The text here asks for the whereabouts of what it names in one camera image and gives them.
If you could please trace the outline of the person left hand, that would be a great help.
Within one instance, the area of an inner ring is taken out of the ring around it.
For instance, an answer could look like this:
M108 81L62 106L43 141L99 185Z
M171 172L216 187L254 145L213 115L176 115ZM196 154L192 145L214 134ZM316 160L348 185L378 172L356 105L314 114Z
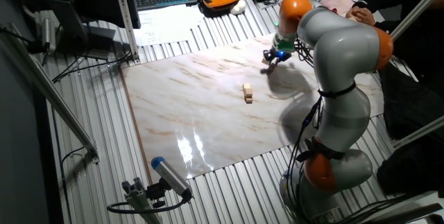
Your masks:
M371 11L369 11L369 9L367 8L357 8L354 9L354 17L356 18L356 20L360 23L369 25L369 26L374 26L376 24L375 18L372 14Z

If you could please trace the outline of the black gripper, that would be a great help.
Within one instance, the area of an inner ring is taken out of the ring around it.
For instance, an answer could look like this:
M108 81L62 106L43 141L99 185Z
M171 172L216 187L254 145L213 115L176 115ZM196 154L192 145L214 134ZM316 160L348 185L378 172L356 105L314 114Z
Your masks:
M271 73L273 73L278 65L278 62L284 62L291 57L291 53L286 51L280 51L277 49L269 49L263 51L264 58L263 63L267 66L271 66Z

